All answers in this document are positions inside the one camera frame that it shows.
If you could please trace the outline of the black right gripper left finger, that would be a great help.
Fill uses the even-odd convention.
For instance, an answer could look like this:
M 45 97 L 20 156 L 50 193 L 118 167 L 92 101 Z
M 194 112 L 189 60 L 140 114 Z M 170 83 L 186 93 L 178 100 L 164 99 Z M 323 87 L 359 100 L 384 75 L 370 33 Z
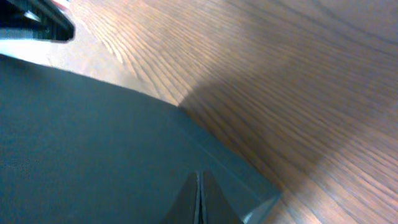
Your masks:
M 198 224 L 200 213 L 200 177 L 190 174 L 184 182 L 171 209 L 161 224 Z

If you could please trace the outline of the dark green box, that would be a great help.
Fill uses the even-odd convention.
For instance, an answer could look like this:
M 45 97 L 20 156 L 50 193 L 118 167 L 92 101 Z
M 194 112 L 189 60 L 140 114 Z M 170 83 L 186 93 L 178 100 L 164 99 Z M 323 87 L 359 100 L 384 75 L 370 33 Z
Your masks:
M 1 57 L 2 223 L 160 223 L 204 171 L 243 223 L 262 223 L 280 199 L 176 106 Z

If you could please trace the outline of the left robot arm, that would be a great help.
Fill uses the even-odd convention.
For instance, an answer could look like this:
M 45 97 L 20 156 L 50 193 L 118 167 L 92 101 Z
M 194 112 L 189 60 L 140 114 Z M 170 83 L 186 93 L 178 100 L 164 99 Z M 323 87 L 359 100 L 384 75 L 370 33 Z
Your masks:
M 51 0 L 1 0 L 1 40 L 73 40 L 75 25 L 65 15 L 65 8 L 69 3 Z

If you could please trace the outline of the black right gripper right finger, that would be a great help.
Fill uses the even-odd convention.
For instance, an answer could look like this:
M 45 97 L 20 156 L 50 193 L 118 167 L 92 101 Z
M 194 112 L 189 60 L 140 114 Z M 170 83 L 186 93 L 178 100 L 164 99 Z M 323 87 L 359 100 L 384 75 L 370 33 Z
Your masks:
M 210 171 L 200 174 L 200 223 L 243 224 Z

